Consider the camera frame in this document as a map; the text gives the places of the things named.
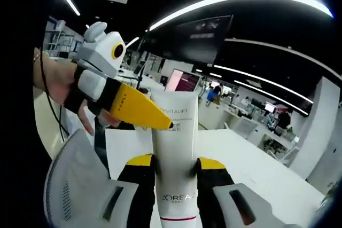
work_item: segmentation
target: red stripe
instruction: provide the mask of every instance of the red stripe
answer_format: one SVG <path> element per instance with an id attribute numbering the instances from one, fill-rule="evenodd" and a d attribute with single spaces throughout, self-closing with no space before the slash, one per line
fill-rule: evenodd
<path id="1" fill-rule="evenodd" d="M 171 218 L 160 217 L 160 219 L 164 220 L 164 221 L 187 221 L 187 220 L 192 220 L 192 219 L 195 219 L 195 218 L 196 218 L 196 216 L 188 217 L 188 218 L 181 218 L 181 219 L 171 219 Z"/>

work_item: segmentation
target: desk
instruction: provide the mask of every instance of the desk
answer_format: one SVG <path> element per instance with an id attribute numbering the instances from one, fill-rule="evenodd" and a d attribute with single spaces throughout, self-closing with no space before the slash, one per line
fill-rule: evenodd
<path id="1" fill-rule="evenodd" d="M 205 129 L 222 129 L 224 123 L 228 118 L 228 112 L 224 111 L 224 108 L 213 102 L 206 106 L 206 98 L 202 98 L 202 101 L 198 104 L 198 123 L 200 123 Z"/>
<path id="2" fill-rule="evenodd" d="M 112 179 L 118 177 L 132 156 L 152 151 L 152 142 L 136 142 L 130 132 L 106 130 Z M 303 228 L 310 225 L 324 195 L 300 176 L 229 129 L 198 131 L 198 139 L 198 155 L 223 163 L 235 183 L 245 184 L 271 204 L 274 216 L 286 224 L 294 223 Z M 152 228 L 161 227 L 156 211 L 155 205 Z"/>
<path id="3" fill-rule="evenodd" d="M 240 119 L 240 117 L 235 114 L 234 112 L 232 112 L 227 104 L 223 105 L 224 111 L 228 113 L 228 117 L 226 118 L 225 122 L 228 125 L 228 127 L 231 129 L 234 124 L 236 124 L 238 122 L 238 120 Z"/>
<path id="4" fill-rule="evenodd" d="M 254 144 L 256 147 L 259 147 L 261 141 L 263 140 L 263 137 L 266 135 L 273 139 L 274 141 L 277 141 L 281 145 L 283 145 L 287 150 L 290 150 L 294 147 L 294 144 L 290 141 L 286 140 L 284 137 L 280 137 L 271 131 L 268 130 L 268 128 L 259 123 L 258 121 L 252 120 L 253 122 L 257 123 L 258 126 L 256 129 L 248 136 L 247 140 L 250 141 L 252 144 Z"/>
<path id="5" fill-rule="evenodd" d="M 237 106 L 237 105 L 234 105 L 234 104 L 230 104 L 230 106 L 232 106 L 233 108 L 235 108 L 235 109 L 238 109 L 239 111 L 241 111 L 242 113 L 244 113 L 244 114 L 248 114 L 248 111 L 246 111 L 245 109 L 242 109 L 242 108 L 240 108 L 239 106 Z"/>
<path id="6" fill-rule="evenodd" d="M 137 76 L 134 74 L 132 70 L 126 70 L 122 69 L 123 73 L 117 73 L 115 79 L 118 81 L 121 81 L 123 83 L 130 84 L 132 83 L 134 87 L 136 87 L 138 80 L 132 80 L 129 78 L 125 77 L 136 77 Z M 152 91 L 154 90 L 159 90 L 159 91 L 164 91 L 165 87 L 162 84 L 159 84 L 158 82 L 154 81 L 153 79 L 143 75 L 142 76 L 142 81 L 140 82 L 140 86 L 151 89 Z"/>

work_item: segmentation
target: monitor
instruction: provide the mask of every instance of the monitor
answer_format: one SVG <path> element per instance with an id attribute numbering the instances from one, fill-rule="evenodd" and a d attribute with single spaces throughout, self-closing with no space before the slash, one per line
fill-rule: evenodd
<path id="1" fill-rule="evenodd" d="M 222 93 L 223 93 L 224 95 L 228 95 L 230 91 L 231 91 L 231 88 L 230 88 L 230 87 L 227 87 L 227 86 L 225 86 L 225 85 L 223 86 Z"/>
<path id="2" fill-rule="evenodd" d="M 218 86 L 218 85 L 220 85 L 220 84 L 219 84 L 219 82 L 217 82 L 217 81 L 212 81 L 212 83 L 210 84 L 210 86 L 211 86 L 212 88 L 215 88 L 215 87 Z"/>
<path id="3" fill-rule="evenodd" d="M 134 74 L 135 74 L 135 75 L 139 75 L 141 69 L 144 68 L 145 63 L 146 63 L 146 61 L 140 61 L 140 62 L 138 63 L 137 67 L 136 67 L 135 70 L 134 70 Z"/>
<path id="4" fill-rule="evenodd" d="M 174 69 L 167 85 L 165 91 L 187 91 L 192 92 L 195 90 L 198 82 L 199 76 L 184 72 L 182 70 Z"/>
<path id="5" fill-rule="evenodd" d="M 270 104 L 270 103 L 266 102 L 266 104 L 265 104 L 265 110 L 267 110 L 267 111 L 273 113 L 275 108 L 276 108 L 276 106 L 274 106 L 273 104 Z"/>
<path id="6" fill-rule="evenodd" d="M 165 59 L 213 64 L 231 20 L 228 15 L 158 28 L 149 33 L 144 49 Z"/>

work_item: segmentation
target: robot eye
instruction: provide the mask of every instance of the robot eye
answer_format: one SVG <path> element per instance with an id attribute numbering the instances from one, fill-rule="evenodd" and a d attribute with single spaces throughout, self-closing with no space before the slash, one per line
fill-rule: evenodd
<path id="1" fill-rule="evenodd" d="M 117 59 L 123 53 L 123 45 L 121 43 L 117 44 L 112 50 L 112 58 Z"/>

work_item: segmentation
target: white tube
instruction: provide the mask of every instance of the white tube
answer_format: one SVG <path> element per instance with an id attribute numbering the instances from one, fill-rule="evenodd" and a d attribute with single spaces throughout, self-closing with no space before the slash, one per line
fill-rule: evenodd
<path id="1" fill-rule="evenodd" d="M 173 128 L 152 130 L 157 157 L 156 195 L 162 227 L 196 226 L 198 98 L 193 92 L 156 92 L 152 100 L 173 121 Z"/>

